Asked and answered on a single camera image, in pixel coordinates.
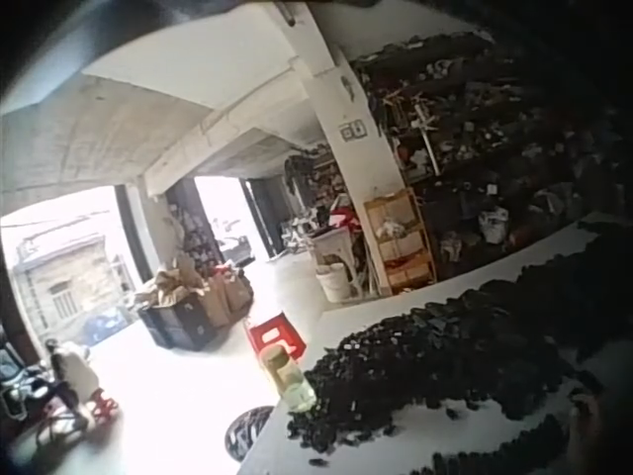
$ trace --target stool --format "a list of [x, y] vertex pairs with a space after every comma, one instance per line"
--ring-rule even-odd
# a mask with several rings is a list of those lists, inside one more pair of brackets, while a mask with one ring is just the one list
[[299, 359], [306, 351], [306, 344], [283, 312], [257, 326], [252, 326], [246, 319], [244, 328], [250, 344], [258, 355], [262, 349], [274, 343], [282, 344], [294, 359]]
[[114, 399], [104, 397], [102, 388], [92, 393], [89, 402], [94, 404], [90, 412], [96, 423], [110, 421], [114, 417], [114, 412], [119, 408], [119, 403]]

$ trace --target black round object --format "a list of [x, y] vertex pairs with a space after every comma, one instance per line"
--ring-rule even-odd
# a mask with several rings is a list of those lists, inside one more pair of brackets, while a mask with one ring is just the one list
[[233, 460], [241, 462], [266, 425], [272, 406], [251, 409], [232, 422], [225, 435], [225, 448]]

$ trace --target white table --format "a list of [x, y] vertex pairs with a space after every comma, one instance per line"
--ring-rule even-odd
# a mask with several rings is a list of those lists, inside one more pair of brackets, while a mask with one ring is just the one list
[[[593, 214], [584, 221], [614, 220]], [[423, 307], [428, 302], [443, 303], [449, 297], [459, 297], [466, 290], [478, 288], [492, 279], [515, 280], [523, 266], [542, 264], [556, 254], [582, 251], [595, 237], [595, 234], [571, 225], [500, 261], [445, 282], [396, 297], [326, 312], [316, 326], [301, 365], [304, 369], [313, 367], [324, 355], [324, 347], [337, 346], [348, 334], [386, 317], [408, 312], [412, 307]], [[496, 450], [502, 442], [515, 438], [522, 430], [538, 426], [545, 415], [566, 411], [567, 395], [572, 387], [572, 383], [564, 384], [540, 411], [521, 422], [509, 421], [501, 413], [500, 406], [492, 401], [487, 401], [479, 411], [465, 412], [466, 417], [455, 422], [446, 417], [444, 410], [409, 407], [394, 414], [396, 425], [403, 428], [398, 435], [382, 436], [358, 447], [339, 446], [331, 455], [324, 456], [311, 449], [301, 449], [297, 440], [286, 437], [286, 424], [290, 418], [283, 403], [278, 404], [238, 475], [408, 474], [414, 468], [431, 466], [434, 452], [450, 454]], [[449, 401], [447, 406], [465, 409], [461, 401]], [[328, 468], [312, 467], [308, 463], [311, 458], [328, 460]]]

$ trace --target window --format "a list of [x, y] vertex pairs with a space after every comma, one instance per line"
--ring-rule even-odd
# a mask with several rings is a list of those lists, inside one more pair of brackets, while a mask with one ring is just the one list
[[70, 285], [68, 282], [60, 282], [53, 285], [49, 289], [52, 294], [52, 301], [55, 303], [57, 313], [62, 319], [67, 319], [74, 315], [77, 315], [77, 306], [72, 299], [70, 293]]

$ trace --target glass jar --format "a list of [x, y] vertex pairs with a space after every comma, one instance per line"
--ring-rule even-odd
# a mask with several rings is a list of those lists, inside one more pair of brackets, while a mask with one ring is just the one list
[[301, 413], [315, 404], [315, 390], [284, 346], [266, 346], [259, 352], [259, 359], [291, 412]]

